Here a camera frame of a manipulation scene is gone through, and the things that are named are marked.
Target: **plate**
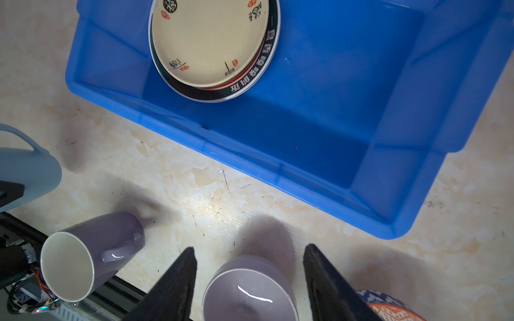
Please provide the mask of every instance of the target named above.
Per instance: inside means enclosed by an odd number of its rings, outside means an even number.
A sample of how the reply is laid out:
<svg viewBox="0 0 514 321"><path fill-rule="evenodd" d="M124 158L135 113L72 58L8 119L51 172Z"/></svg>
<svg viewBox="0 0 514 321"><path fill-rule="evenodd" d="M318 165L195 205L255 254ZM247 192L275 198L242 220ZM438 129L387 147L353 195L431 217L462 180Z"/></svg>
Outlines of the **plate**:
<svg viewBox="0 0 514 321"><path fill-rule="evenodd" d="M245 72L240 75L240 80L230 86L222 86L222 88L196 88L194 86L186 85L173 76L167 71L160 60L157 57L157 52L154 47L154 41L152 37L152 20L154 17L158 17L158 14L150 13L150 19L148 24L148 39L152 59L157 68L157 71L164 79L164 81L180 95L199 102L217 103L226 100L233 99L246 90L248 90L254 83L262 76L264 71L269 65L273 54L277 48L277 43L280 35L280 2L279 0L271 0L269 2L269 15L266 32L263 36L262 48L258 51L258 58L252 62Z"/></svg>
<svg viewBox="0 0 514 321"><path fill-rule="evenodd" d="M193 87L213 87L241 73L257 53L269 0L156 0L152 36L169 74Z"/></svg>

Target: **marble surface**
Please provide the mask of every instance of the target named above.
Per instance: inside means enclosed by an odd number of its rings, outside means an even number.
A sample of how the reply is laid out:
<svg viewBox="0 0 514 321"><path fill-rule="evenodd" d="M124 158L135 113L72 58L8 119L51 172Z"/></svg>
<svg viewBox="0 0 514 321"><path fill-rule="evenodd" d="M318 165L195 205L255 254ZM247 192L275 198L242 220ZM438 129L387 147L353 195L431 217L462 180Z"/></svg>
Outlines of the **marble surface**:
<svg viewBox="0 0 514 321"><path fill-rule="evenodd" d="M147 244L118 276L144 291L194 246L196 321L214 272L250 252L285 272L300 319L311 319L302 266L310 242L355 289L387 292L427 320L514 318L514 59L466 147L446 157L412 230L384 241L70 93L75 3L2 0L0 17L0 121L63 168L56 190L14 216L50 234L134 212ZM0 133L0 146L26 144Z"/></svg>

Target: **cream plate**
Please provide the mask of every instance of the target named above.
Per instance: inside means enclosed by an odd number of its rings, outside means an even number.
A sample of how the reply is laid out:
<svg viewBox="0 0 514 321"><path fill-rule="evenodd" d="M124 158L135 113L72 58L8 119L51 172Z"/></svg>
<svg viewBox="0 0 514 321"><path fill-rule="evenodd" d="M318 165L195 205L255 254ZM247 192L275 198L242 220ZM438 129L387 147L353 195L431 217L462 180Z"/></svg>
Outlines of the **cream plate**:
<svg viewBox="0 0 514 321"><path fill-rule="evenodd" d="M261 46L269 0L157 0L152 36L157 57L193 87L230 81Z"/></svg>

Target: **blue plastic bin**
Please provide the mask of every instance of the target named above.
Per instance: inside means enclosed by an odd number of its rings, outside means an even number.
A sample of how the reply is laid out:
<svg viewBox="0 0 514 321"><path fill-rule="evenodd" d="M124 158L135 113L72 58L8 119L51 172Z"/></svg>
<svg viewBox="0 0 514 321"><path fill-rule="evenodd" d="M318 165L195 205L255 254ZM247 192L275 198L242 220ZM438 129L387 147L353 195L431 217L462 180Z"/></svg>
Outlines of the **blue plastic bin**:
<svg viewBox="0 0 514 321"><path fill-rule="evenodd" d="M383 239L412 226L514 46L512 0L282 0L262 78L206 104L157 73L150 5L78 0L69 89Z"/></svg>

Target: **chinese character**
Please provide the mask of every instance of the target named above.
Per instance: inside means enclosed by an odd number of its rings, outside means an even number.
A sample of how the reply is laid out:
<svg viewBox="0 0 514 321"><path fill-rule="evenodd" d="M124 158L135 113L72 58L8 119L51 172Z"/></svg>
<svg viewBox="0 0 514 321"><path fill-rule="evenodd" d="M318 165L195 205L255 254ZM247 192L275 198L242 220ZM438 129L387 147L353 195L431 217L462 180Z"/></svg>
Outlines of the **chinese character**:
<svg viewBox="0 0 514 321"><path fill-rule="evenodd" d="M275 29L268 30L268 33L266 34L266 40L272 40L275 38Z"/></svg>
<svg viewBox="0 0 514 321"><path fill-rule="evenodd" d="M248 76L245 76L243 79L241 79L241 85L246 85L250 82L250 78Z"/></svg>
<svg viewBox="0 0 514 321"><path fill-rule="evenodd" d="M263 53L268 53L271 50L271 44L264 44L264 48L262 49Z"/></svg>
<svg viewBox="0 0 514 321"><path fill-rule="evenodd" d="M264 62L266 61L266 57L265 56L261 56L259 58L259 60L256 62L259 66L262 66L264 65Z"/></svg>
<svg viewBox="0 0 514 321"><path fill-rule="evenodd" d="M257 67L254 67L252 70L250 70L250 76L255 77L258 71L259 69Z"/></svg>
<svg viewBox="0 0 514 321"><path fill-rule="evenodd" d="M230 90L232 90L232 92L236 92L238 91L240 88L239 88L239 84L235 84L235 85L232 85L230 86Z"/></svg>
<svg viewBox="0 0 514 321"><path fill-rule="evenodd" d="M180 66L180 60L177 58L177 60L173 60L172 62L170 62L170 66L175 69L177 67Z"/></svg>
<svg viewBox="0 0 514 321"><path fill-rule="evenodd" d="M258 6L253 8L252 13L253 13L253 17L255 19L257 19L261 15L261 8L262 8L262 3L260 3L260 2L259 2Z"/></svg>
<svg viewBox="0 0 514 321"><path fill-rule="evenodd" d="M173 13L177 10L177 1L176 0L164 0L162 5L166 9L167 12Z"/></svg>

